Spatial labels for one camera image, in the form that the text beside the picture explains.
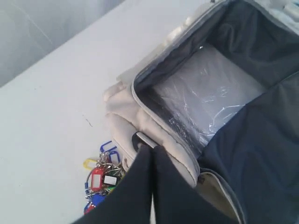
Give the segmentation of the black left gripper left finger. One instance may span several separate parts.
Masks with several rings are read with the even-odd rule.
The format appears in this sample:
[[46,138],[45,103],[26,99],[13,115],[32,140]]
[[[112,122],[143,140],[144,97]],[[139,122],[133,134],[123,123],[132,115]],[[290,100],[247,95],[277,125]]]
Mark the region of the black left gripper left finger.
[[124,178],[76,224],[149,224],[152,203],[151,148],[142,146]]

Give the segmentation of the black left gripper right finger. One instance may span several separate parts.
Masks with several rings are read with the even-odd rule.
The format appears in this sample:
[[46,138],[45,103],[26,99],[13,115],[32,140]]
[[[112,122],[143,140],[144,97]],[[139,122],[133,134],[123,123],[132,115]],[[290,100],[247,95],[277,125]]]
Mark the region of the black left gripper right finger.
[[203,199],[162,146],[152,149],[152,193],[157,224],[236,224]]

